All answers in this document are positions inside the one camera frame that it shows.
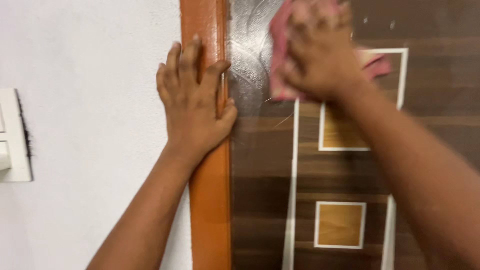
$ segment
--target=light switch board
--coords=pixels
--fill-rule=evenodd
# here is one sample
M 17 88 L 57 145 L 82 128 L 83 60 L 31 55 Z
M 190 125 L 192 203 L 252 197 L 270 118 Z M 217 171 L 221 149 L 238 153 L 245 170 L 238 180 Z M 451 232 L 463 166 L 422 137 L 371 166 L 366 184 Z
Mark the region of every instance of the light switch board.
M 2 121 L 0 142 L 4 143 L 2 146 L 6 149 L 10 158 L 10 168 L 6 163 L 7 160 L 2 162 L 5 163 L 3 168 L 6 168 L 0 170 L 0 182 L 32 181 L 24 125 L 15 89 L 0 89 L 0 112 L 0 120 Z

